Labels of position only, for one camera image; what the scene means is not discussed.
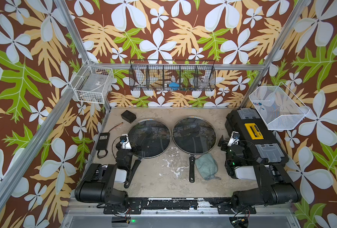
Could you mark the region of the glass pot lid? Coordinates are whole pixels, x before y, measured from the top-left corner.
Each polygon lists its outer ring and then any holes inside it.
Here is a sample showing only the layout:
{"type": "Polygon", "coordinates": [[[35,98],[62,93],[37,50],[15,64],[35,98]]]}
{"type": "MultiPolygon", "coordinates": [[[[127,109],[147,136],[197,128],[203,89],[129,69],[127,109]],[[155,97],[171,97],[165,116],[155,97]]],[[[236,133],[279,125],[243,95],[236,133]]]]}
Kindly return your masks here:
{"type": "Polygon", "coordinates": [[[163,154],[171,143],[171,131],[161,121],[144,119],[128,131],[133,155],[138,158],[154,158],[163,154]]]}
{"type": "Polygon", "coordinates": [[[217,144],[213,125],[196,116],[177,121],[172,129],[172,137],[178,148],[191,155],[206,154],[217,144]]]}

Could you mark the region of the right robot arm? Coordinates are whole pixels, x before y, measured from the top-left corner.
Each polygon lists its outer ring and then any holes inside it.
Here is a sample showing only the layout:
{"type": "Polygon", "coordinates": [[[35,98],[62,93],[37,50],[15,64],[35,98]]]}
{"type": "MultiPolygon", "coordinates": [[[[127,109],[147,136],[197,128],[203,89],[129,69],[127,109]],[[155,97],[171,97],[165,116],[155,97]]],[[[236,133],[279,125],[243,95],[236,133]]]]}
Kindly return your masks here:
{"type": "Polygon", "coordinates": [[[263,133],[264,139],[241,137],[229,146],[220,138],[218,146],[225,152],[225,168],[233,179],[252,180],[257,188],[235,191],[231,207],[235,211],[254,205],[278,205],[301,201],[301,193],[286,173],[289,157],[272,132],[263,133]]]}

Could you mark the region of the green microfibre cloth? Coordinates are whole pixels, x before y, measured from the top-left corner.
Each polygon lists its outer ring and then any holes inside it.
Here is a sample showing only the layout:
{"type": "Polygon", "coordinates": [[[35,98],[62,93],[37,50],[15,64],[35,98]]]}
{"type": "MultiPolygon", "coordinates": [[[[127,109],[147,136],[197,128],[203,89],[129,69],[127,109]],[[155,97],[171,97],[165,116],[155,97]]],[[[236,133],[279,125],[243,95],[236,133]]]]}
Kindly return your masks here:
{"type": "Polygon", "coordinates": [[[195,165],[201,175],[201,177],[206,180],[221,180],[220,177],[217,177],[218,164],[214,160],[212,154],[207,153],[196,159],[195,165]]]}

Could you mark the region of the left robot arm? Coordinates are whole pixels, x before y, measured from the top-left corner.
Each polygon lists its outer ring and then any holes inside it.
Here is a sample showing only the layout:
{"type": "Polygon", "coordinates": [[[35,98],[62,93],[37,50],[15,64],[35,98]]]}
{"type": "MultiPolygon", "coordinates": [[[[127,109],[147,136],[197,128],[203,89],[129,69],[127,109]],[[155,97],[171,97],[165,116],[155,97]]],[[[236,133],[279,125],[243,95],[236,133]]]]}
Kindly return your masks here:
{"type": "Polygon", "coordinates": [[[135,152],[141,150],[141,147],[132,146],[127,134],[120,136],[120,142],[116,146],[118,149],[116,164],[102,165],[93,163],[89,166],[84,178],[76,187],[74,195],[77,201],[128,208],[128,193],[119,191],[113,186],[116,177],[121,173],[123,175],[124,188],[130,187],[136,170],[141,163],[139,159],[132,163],[132,157],[135,152]]]}

